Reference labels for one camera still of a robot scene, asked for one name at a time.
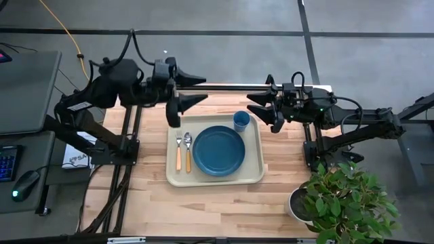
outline computer mouse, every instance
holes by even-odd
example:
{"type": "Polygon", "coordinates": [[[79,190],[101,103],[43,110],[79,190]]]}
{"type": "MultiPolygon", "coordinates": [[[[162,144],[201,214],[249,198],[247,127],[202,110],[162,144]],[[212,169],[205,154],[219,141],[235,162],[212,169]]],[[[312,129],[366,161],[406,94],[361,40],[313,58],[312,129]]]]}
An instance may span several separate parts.
{"type": "Polygon", "coordinates": [[[30,170],[22,174],[12,188],[12,200],[16,202],[26,200],[38,180],[39,173],[35,170],[30,170]]]}

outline orange cable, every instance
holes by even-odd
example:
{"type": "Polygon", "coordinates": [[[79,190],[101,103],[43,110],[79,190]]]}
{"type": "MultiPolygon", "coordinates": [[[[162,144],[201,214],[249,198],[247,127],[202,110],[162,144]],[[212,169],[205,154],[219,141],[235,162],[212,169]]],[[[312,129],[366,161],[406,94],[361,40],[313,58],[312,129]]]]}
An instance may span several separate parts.
{"type": "Polygon", "coordinates": [[[75,47],[77,48],[77,56],[81,56],[78,57],[80,59],[80,63],[81,63],[81,69],[83,70],[84,75],[86,76],[86,79],[89,81],[89,77],[86,73],[86,69],[84,68],[84,61],[83,61],[83,54],[80,51],[80,47],[78,46],[77,42],[75,41],[74,37],[69,33],[68,29],[65,27],[65,25],[63,25],[63,23],[56,17],[56,15],[51,11],[51,9],[42,1],[39,0],[42,5],[46,8],[46,10],[57,20],[57,22],[59,22],[59,24],[63,27],[63,29],[65,30],[65,32],[68,34],[68,36],[71,38],[71,40],[73,40],[73,43],[75,45],[75,47]]]}

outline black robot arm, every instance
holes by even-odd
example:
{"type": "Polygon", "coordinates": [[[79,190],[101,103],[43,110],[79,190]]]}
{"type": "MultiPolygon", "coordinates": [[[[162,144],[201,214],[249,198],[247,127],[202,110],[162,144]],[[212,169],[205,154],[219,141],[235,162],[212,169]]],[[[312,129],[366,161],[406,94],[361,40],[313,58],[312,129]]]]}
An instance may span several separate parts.
{"type": "Polygon", "coordinates": [[[249,94],[248,98],[261,106],[248,105],[248,109],[262,119],[267,125],[271,124],[271,132],[278,133],[284,121],[313,124],[321,133],[321,129],[332,129],[341,126],[342,135],[336,137],[320,136],[314,142],[304,143],[306,162],[313,171],[319,161],[333,165],[336,160],[344,158],[348,161],[359,162],[363,156],[347,151],[347,146],[356,142],[372,138],[398,139],[404,129],[392,108],[377,108],[364,110],[359,103],[352,99],[335,96],[319,88],[304,87],[292,83],[282,84],[281,92],[275,85],[273,77],[269,75],[267,82],[270,88],[260,94],[249,94]],[[336,105],[339,100],[348,100],[357,105],[357,109],[343,109],[336,105]],[[347,134],[343,132],[343,125],[357,125],[356,130],[347,134]]]}
{"type": "Polygon", "coordinates": [[[98,139],[102,150],[124,157],[137,150],[138,145],[126,136],[115,135],[94,121],[88,111],[91,107],[112,108],[119,98],[124,107],[141,106],[150,108],[158,103],[166,103],[166,119],[171,127],[180,127],[178,113],[207,98],[208,95],[184,95],[177,87],[193,86],[206,82],[203,77],[183,72],[176,59],[166,58],[154,62],[146,61],[138,49],[136,36],[132,30],[128,35],[121,55],[115,60],[103,59],[102,64],[90,61],[91,75],[85,89],[75,90],[74,94],[63,96],[55,106],[56,119],[47,119],[46,129],[56,132],[56,136],[76,149],[87,153],[93,144],[77,136],[77,131],[85,131],[98,139]],[[153,67],[152,76],[144,79],[143,71],[136,62],[124,59],[131,38],[140,58],[153,67]],[[94,66],[99,76],[94,77],[94,66]]]}

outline wooden tabletop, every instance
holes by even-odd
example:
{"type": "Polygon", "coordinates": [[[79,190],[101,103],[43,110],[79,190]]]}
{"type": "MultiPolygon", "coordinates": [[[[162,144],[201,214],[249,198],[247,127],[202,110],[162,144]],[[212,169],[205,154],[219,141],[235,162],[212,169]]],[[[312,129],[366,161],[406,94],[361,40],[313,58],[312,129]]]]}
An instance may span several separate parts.
{"type": "MultiPolygon", "coordinates": [[[[185,115],[234,113],[253,104],[245,93],[209,95],[185,115]]],[[[119,104],[108,109],[104,126],[120,134],[124,114],[125,109],[119,104]]],[[[269,126],[257,117],[256,120],[266,166],[265,176],[259,183],[176,188],[165,178],[168,127],[165,106],[144,109],[138,136],[140,151],[130,180],[122,235],[314,237],[315,233],[283,210],[289,194],[310,176],[302,154],[305,141],[302,125],[285,123],[278,134],[272,134],[269,126]]],[[[338,133],[332,129],[325,134],[338,133]]],[[[94,176],[85,201],[83,227],[90,224],[106,203],[112,173],[113,166],[108,165],[94,176]]],[[[111,228],[117,210],[113,214],[111,228]]]]}

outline spoon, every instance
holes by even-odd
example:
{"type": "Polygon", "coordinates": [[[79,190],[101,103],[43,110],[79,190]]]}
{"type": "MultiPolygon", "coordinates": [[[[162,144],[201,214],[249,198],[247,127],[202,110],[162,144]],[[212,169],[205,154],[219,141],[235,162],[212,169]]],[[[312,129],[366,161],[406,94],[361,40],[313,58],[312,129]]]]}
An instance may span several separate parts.
{"type": "Polygon", "coordinates": [[[191,171],[191,160],[190,160],[190,145],[191,145],[192,137],[189,132],[184,135],[184,143],[187,145],[187,154],[186,154],[186,171],[190,173],[191,171]]]}

